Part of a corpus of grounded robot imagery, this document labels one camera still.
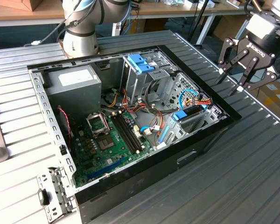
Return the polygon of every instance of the aluminum extrusion table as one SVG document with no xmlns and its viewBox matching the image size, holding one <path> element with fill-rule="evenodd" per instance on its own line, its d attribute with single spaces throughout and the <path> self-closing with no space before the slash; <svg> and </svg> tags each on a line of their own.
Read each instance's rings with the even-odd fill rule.
<svg viewBox="0 0 280 224">
<path fill-rule="evenodd" d="M 93 224 L 280 224 L 280 120 L 170 31 L 105 37 L 103 52 L 165 44 L 242 116 L 205 155 L 94 219 Z M 35 176 L 58 162 L 26 65 L 64 59 L 59 44 L 0 50 L 0 127 L 11 158 L 0 163 L 0 223 L 46 223 Z M 57 223 L 81 223 L 76 212 Z"/>
</svg>

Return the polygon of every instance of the motherboard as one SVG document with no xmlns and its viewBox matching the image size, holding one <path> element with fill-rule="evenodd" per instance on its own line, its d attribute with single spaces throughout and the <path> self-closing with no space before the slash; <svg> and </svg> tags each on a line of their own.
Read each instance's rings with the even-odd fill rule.
<svg viewBox="0 0 280 224">
<path fill-rule="evenodd" d="M 77 167 L 74 174 L 77 187 L 153 151 L 149 141 L 135 133 L 134 127 L 137 125 L 130 113 L 124 112 L 117 117 L 104 118 L 109 131 L 101 135 L 93 133 L 104 128 L 99 119 L 94 119 L 90 123 L 85 121 L 72 128 L 75 138 L 71 143 L 71 154 Z"/>
</svg>

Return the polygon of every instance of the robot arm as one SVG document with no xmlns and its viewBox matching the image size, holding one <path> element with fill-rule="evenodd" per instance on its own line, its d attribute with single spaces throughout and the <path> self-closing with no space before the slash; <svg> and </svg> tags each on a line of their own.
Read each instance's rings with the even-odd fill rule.
<svg viewBox="0 0 280 224">
<path fill-rule="evenodd" d="M 273 66 L 280 55 L 280 0 L 272 2 L 271 11 L 263 11 L 257 0 L 252 1 L 259 12 L 250 19 L 246 27 L 247 36 L 241 40 L 225 39 L 219 57 L 221 75 L 217 84 L 225 79 L 227 72 L 235 65 L 238 64 L 245 69 L 239 86 L 235 86 L 230 95 L 236 90 L 256 89 L 280 78 Z M 230 59 L 231 49 L 235 47 L 237 55 Z M 250 82 L 255 72 L 260 69 L 266 69 L 264 78 L 256 83 Z"/>
<path fill-rule="evenodd" d="M 95 26 L 121 22 L 131 12 L 130 0 L 63 0 L 68 27 L 63 40 L 65 52 L 73 57 L 94 55 L 98 51 Z"/>
</svg>

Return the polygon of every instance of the blue drive bracket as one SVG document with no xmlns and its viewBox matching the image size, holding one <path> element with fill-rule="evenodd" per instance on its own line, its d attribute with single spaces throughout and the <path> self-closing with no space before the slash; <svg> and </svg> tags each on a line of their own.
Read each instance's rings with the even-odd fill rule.
<svg viewBox="0 0 280 224">
<path fill-rule="evenodd" d="M 139 73 L 146 73 L 150 71 L 154 71 L 154 67 L 151 67 L 140 54 L 129 55 L 127 59 L 132 63 L 134 68 Z"/>
<path fill-rule="evenodd" d="M 176 121 L 178 121 L 180 119 L 183 119 L 185 117 L 187 117 L 187 114 L 185 113 L 185 111 L 178 111 L 178 112 L 173 114 L 173 118 Z"/>
</svg>

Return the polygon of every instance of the wooden desk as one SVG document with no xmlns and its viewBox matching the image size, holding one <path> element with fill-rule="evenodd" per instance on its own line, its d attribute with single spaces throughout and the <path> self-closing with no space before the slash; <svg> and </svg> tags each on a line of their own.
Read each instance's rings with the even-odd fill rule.
<svg viewBox="0 0 280 224">
<path fill-rule="evenodd" d="M 171 18 L 171 17 L 191 17 L 195 14 L 195 7 L 167 6 L 164 3 L 140 3 L 139 19 L 152 18 Z M 237 9 L 227 3 L 216 4 L 214 8 L 206 9 L 204 16 L 208 19 L 204 25 L 198 44 L 201 44 L 206 37 L 208 30 L 214 18 L 217 15 L 236 15 L 244 14 L 243 10 Z M 136 17 L 136 12 L 132 11 L 131 19 Z M 56 24 L 64 18 L 63 8 L 60 0 L 44 0 L 33 12 L 23 11 L 14 8 L 0 6 L 0 27 L 2 26 L 22 26 L 38 24 Z M 112 35 L 118 35 L 120 27 L 118 24 L 113 25 Z"/>
</svg>

